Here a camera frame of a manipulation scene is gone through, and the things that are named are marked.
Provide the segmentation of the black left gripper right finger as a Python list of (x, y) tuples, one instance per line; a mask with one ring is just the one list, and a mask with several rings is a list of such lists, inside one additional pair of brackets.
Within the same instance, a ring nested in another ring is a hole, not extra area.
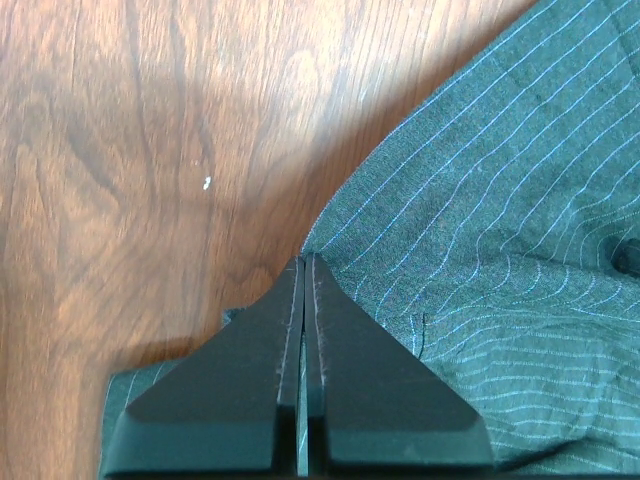
[(305, 259), (307, 471), (311, 475), (487, 472), (481, 415)]

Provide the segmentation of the dark pinstriped long sleeve shirt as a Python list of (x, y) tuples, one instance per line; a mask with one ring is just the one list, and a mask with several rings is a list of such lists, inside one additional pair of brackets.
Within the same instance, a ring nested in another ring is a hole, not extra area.
[(301, 344), (294, 475), (102, 479), (635, 479), (639, 5), (540, 1), (441, 86), (325, 206), (301, 252), (482, 417), (494, 467), (311, 475)]

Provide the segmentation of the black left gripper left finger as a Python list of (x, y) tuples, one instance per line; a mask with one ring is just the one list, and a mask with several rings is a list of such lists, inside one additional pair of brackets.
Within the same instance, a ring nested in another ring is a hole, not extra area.
[(107, 475), (294, 475), (305, 263), (119, 414)]

